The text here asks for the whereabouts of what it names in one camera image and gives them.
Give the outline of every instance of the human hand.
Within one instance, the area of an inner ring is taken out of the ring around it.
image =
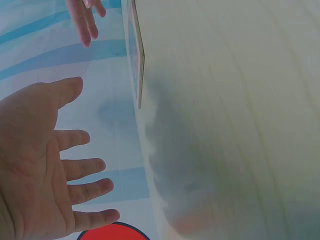
[[[92,7],[102,18],[106,15],[105,7],[101,0],[65,0],[65,3],[81,42],[85,47],[88,47],[91,38],[96,39],[99,34]]]
[[[54,130],[58,109],[82,88],[80,77],[36,83],[0,101],[0,239],[51,240],[118,220],[114,209],[72,210],[113,189],[110,179],[67,185],[105,168],[101,159],[60,159],[90,141],[82,130]]]

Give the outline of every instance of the white surface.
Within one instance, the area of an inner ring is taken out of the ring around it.
[[[136,117],[161,238],[319,239],[320,2],[136,5]]]

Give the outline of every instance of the fingernail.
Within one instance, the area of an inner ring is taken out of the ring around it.
[[[83,0],[83,3],[87,9],[91,8],[92,4],[90,0]]]

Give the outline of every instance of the red object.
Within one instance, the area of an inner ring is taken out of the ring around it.
[[[77,240],[150,240],[143,232],[123,222],[84,231]]]

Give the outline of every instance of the palm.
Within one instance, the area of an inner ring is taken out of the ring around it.
[[[54,131],[58,109],[81,92],[82,87],[78,87],[78,92],[71,91],[77,84],[82,86],[79,79],[51,83],[50,91],[48,85],[31,86],[0,104],[0,113],[12,117],[9,126],[0,122],[0,133],[10,134],[5,141],[7,146],[19,146],[17,151],[16,147],[2,146],[5,143],[0,140],[0,147],[8,149],[7,157],[0,159],[0,164],[3,161],[8,168],[0,172],[0,189],[11,211],[16,239],[55,239],[101,227],[119,218],[115,210],[91,213],[72,210],[72,205],[104,195],[113,188],[109,179],[67,185],[67,181],[105,168],[104,162],[97,158],[60,159],[60,151],[90,141],[88,133],[82,130]]]

